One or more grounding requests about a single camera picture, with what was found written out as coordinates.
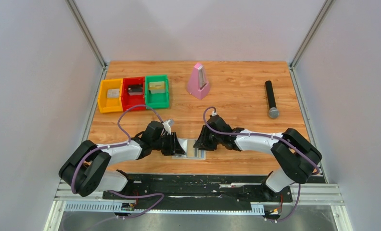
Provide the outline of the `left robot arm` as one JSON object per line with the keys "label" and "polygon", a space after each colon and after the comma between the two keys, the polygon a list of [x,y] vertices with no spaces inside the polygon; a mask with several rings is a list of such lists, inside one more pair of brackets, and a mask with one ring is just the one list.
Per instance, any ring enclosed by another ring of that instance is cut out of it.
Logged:
{"label": "left robot arm", "polygon": [[109,171],[110,165],[140,160],[160,151],[165,156],[186,155],[187,139],[177,137],[171,130],[172,120],[151,121],[146,129],[128,142],[95,144],[90,140],[82,142],[59,170],[59,177],[65,181],[74,194],[86,197],[95,191],[115,191],[121,198],[133,195],[134,186],[128,182],[121,170]]}

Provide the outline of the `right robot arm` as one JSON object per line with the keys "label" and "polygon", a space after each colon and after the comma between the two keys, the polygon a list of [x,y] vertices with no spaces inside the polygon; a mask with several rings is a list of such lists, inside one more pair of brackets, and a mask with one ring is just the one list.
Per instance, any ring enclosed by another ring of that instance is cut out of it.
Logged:
{"label": "right robot arm", "polygon": [[293,184],[305,184],[319,172],[322,154],[301,133],[288,128],[282,133],[258,133],[244,128],[232,128],[219,115],[211,116],[203,125],[194,144],[199,150],[215,151],[218,145],[228,150],[256,151],[271,154],[279,169],[269,173],[262,183],[264,199],[273,201],[280,191]]}

